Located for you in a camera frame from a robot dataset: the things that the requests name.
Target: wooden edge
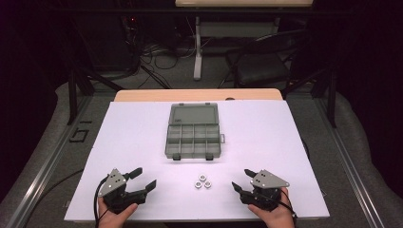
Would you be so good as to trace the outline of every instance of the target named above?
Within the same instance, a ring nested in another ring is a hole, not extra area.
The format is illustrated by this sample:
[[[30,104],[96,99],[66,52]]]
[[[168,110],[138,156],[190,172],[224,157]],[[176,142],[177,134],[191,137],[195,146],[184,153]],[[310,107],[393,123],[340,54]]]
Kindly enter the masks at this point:
[[[277,1],[265,1],[265,0],[176,0],[176,7],[183,8],[263,8],[263,7],[311,7],[313,0],[277,0]]]
[[[133,89],[119,91],[114,102],[196,102],[227,99],[282,101],[282,96],[275,88]]]

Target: metal bracket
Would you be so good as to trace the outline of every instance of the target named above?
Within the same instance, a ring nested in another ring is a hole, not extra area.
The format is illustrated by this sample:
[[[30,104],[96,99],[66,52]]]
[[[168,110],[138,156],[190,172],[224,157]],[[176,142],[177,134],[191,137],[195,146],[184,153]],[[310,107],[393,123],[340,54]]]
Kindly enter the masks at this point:
[[[98,197],[103,197],[124,184],[126,184],[125,177],[116,168],[114,168],[109,177],[107,177],[107,180],[99,192]]]
[[[288,187],[290,183],[263,169],[251,180],[251,184],[261,189]]]

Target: finger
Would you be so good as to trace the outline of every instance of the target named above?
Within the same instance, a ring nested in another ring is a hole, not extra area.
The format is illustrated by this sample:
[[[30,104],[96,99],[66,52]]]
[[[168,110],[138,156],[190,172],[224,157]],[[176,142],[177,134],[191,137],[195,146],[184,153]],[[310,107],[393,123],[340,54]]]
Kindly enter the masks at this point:
[[[257,215],[259,218],[262,217],[262,214],[264,213],[263,210],[261,210],[260,208],[258,208],[257,206],[253,205],[253,204],[249,204],[248,205],[248,209],[253,212],[255,215]]]
[[[126,221],[137,210],[138,206],[139,205],[137,205],[136,203],[128,206],[123,212],[118,215],[119,219],[122,221]]]
[[[101,215],[107,210],[107,206],[104,203],[104,198],[98,198],[98,214]]]
[[[281,201],[284,202],[285,204],[289,205],[290,202],[288,201],[289,195],[288,195],[288,189],[285,187],[281,187]]]

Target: white tabletop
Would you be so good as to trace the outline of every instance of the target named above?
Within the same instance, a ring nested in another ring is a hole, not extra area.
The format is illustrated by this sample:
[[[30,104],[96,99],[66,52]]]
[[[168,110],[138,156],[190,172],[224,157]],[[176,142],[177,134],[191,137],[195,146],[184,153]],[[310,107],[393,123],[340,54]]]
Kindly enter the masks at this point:
[[[313,0],[176,0],[177,7],[311,7]]]
[[[257,217],[240,202],[231,182],[252,190],[243,169],[266,169],[288,181],[300,218],[329,217],[289,107],[284,101],[216,101],[221,157],[213,161],[166,158],[164,147],[171,102],[111,103],[65,220],[91,221],[95,189],[113,168],[122,174],[137,167],[133,192],[157,180],[146,203],[129,218],[136,221],[235,221]],[[212,182],[195,188],[199,175]]]

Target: gray plastic organizer box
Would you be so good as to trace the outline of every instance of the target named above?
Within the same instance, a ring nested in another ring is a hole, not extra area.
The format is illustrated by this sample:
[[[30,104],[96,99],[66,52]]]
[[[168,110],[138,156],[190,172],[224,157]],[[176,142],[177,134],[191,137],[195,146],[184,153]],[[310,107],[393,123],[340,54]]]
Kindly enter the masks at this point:
[[[217,104],[173,104],[166,135],[169,159],[219,158],[221,135]]]

